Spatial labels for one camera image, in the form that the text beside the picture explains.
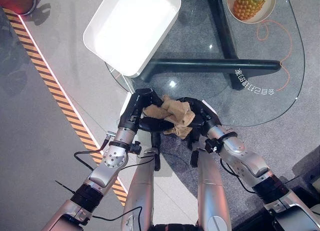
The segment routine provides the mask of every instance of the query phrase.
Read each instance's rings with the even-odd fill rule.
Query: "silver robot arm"
[[[216,151],[264,203],[285,231],[320,231],[316,215],[271,171],[265,160],[245,145],[232,130],[215,125],[207,132],[206,149]]]
[[[166,130],[172,123],[148,118],[141,119],[143,108],[154,104],[160,106],[161,99],[150,88],[137,89],[120,117],[118,131],[102,162],[96,167],[73,197],[67,200],[53,215],[42,231],[82,231],[92,217],[101,199],[109,191],[119,171],[128,162],[128,152],[138,129]]]

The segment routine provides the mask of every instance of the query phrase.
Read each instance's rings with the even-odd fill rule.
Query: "white tray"
[[[119,73],[136,77],[178,17],[181,0],[103,0],[84,45]]]

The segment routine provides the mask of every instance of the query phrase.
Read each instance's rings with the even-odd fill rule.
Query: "glass table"
[[[276,0],[267,20],[246,24],[236,20],[222,0],[236,53],[240,59],[278,60],[274,73],[245,78],[241,68],[234,75],[242,89],[232,88],[228,74],[176,72],[167,68],[148,81],[124,77],[108,67],[116,81],[129,92],[152,88],[159,96],[205,100],[223,125],[254,126],[284,114],[298,99],[305,72],[304,48],[289,0]],[[179,16],[153,56],[157,59],[223,59],[221,43],[208,0],[182,0]]]

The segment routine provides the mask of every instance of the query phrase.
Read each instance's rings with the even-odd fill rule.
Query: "crumpled towel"
[[[143,113],[148,117],[164,119],[173,123],[174,127],[163,133],[165,135],[175,134],[181,139],[185,139],[192,130],[192,127],[188,127],[188,125],[195,118],[195,113],[191,111],[188,102],[173,100],[168,95],[164,95],[162,100],[161,107],[151,104],[143,110]]]

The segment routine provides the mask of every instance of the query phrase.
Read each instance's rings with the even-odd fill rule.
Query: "yellow and black striped tape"
[[[29,35],[20,17],[9,9],[3,8],[3,11],[5,12],[12,28],[14,29],[20,42],[33,62],[36,70],[39,72],[53,98],[56,100],[66,119],[71,124],[85,148],[89,151],[98,149],[95,142],[91,138],[87,127],[82,123],[82,119],[80,119],[78,114],[75,112],[73,105],[71,105],[70,101],[66,98],[66,95],[62,92],[62,88],[60,87],[59,82],[56,80],[56,77],[51,73],[50,69],[46,65],[46,62],[44,62],[40,51],[34,44],[32,37]],[[91,153],[91,156],[97,165],[99,165],[102,161],[102,155],[100,153]],[[115,181],[115,183],[112,185],[112,189],[121,204],[124,206],[127,200],[127,193],[120,179]]]

